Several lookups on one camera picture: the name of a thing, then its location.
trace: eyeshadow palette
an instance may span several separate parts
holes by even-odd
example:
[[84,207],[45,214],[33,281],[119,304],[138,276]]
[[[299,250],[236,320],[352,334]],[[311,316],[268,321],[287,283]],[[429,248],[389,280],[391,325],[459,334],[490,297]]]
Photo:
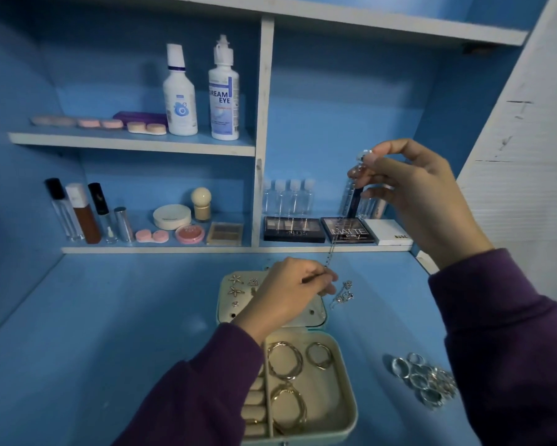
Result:
[[208,231],[206,243],[209,246],[241,246],[243,224],[213,222]]
[[334,244],[373,243],[374,238],[359,219],[342,217],[322,217],[322,224],[328,232],[328,240]]
[[326,240],[319,219],[306,217],[272,217],[264,219],[265,241],[323,243]]

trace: label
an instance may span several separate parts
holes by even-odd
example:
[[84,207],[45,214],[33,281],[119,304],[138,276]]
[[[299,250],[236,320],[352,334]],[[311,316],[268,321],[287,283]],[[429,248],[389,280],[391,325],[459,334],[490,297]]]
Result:
[[210,123],[213,133],[233,135],[239,131],[239,79],[210,80]]
[[169,127],[193,128],[197,125],[196,120],[196,97],[184,94],[165,95],[165,107],[167,108],[167,122]]

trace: white shelf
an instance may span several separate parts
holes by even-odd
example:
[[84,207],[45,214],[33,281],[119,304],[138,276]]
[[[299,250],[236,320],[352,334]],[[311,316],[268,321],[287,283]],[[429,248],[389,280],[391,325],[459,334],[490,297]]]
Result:
[[24,146],[78,147],[85,149],[145,150],[201,155],[255,156],[253,138],[246,132],[236,141],[218,141],[209,132],[194,136],[161,136],[128,133],[125,130],[29,127],[8,133],[10,142]]
[[527,31],[490,27],[373,9],[303,0],[78,0],[110,6],[149,7],[188,15],[212,15],[259,20],[275,17],[276,25],[328,34],[378,37],[394,42],[453,47],[467,42],[521,46]]
[[[334,253],[340,252],[402,252],[409,251],[410,246],[337,246]],[[330,246],[302,246],[302,247],[132,247],[132,246],[103,246],[103,247],[62,247],[63,253],[328,253]]]

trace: brown bottle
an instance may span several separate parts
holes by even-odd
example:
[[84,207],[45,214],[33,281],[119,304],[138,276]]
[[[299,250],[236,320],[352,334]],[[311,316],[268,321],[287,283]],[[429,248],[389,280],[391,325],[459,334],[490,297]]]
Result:
[[90,209],[89,199],[81,183],[70,183],[66,185],[66,192],[74,213],[81,225],[82,232],[85,234],[87,244],[98,244],[101,240],[101,231],[96,224],[95,217]]

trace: jewelry box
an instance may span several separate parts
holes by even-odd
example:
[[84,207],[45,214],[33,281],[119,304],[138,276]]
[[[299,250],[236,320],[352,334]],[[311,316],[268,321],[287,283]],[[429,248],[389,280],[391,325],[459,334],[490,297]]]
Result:
[[[254,298],[267,271],[226,275],[217,321],[231,322]],[[303,313],[266,338],[264,365],[242,417],[243,445],[331,445],[357,424],[357,403],[336,340],[323,331],[327,310],[316,295]]]

